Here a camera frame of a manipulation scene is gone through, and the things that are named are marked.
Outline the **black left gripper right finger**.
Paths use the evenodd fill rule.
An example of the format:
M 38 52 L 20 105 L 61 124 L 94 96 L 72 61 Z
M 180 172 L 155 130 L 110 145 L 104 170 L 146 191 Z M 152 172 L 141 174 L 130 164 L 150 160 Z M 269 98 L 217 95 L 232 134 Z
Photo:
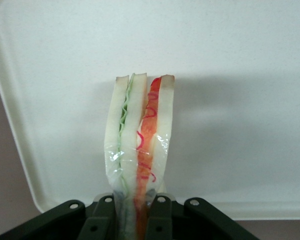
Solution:
M 257 240 L 208 201 L 192 197 L 184 204 L 157 194 L 150 207 L 146 240 Z

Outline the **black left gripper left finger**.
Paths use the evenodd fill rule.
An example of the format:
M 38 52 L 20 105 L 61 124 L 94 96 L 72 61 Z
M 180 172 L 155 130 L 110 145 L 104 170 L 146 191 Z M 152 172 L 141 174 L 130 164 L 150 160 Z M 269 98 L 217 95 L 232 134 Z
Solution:
M 0 235 L 0 240 L 114 240 L 116 211 L 112 194 L 91 205 L 68 200 Z

